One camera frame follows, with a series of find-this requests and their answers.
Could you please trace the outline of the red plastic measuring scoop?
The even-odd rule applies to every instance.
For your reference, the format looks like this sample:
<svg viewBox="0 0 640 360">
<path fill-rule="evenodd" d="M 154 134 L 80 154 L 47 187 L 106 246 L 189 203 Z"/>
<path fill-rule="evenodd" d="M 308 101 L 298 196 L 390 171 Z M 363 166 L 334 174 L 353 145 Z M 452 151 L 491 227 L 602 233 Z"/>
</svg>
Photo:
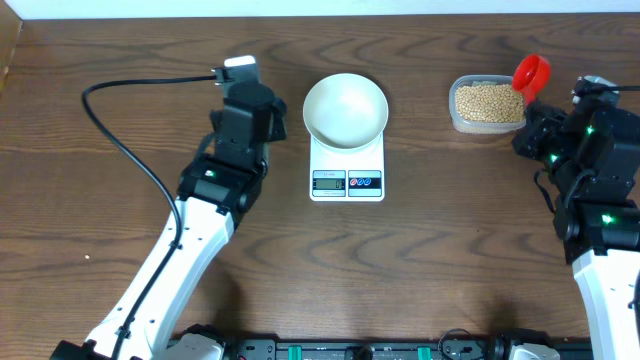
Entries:
<svg viewBox="0 0 640 360">
<path fill-rule="evenodd" d="M 550 62 L 541 55 L 530 54 L 516 68 L 511 86 L 515 92 L 522 95 L 525 106 L 528 107 L 547 85 L 550 76 Z"/>
</svg>

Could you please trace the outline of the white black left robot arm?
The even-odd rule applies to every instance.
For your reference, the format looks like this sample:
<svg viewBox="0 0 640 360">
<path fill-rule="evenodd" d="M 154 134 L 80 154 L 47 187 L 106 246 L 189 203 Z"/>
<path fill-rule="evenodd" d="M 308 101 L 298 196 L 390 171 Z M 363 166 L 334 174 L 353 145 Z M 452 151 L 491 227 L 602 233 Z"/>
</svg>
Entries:
<svg viewBox="0 0 640 360">
<path fill-rule="evenodd" d="M 286 106 L 257 80 L 228 82 L 212 133 L 183 170 L 171 216 L 124 295 L 81 345 L 55 359 L 163 357 L 196 285 L 260 195 L 269 145 L 285 139 Z"/>
</svg>

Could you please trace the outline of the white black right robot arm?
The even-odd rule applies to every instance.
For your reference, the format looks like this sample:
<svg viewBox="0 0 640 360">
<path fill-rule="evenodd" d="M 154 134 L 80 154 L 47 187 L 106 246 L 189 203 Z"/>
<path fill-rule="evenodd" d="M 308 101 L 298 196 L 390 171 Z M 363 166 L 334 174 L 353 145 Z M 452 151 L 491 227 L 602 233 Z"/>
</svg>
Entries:
<svg viewBox="0 0 640 360">
<path fill-rule="evenodd" d="M 557 188 L 547 205 L 587 314 L 596 359 L 639 356 L 639 118 L 594 98 L 573 112 L 525 110 L 514 151 L 543 165 Z"/>
</svg>

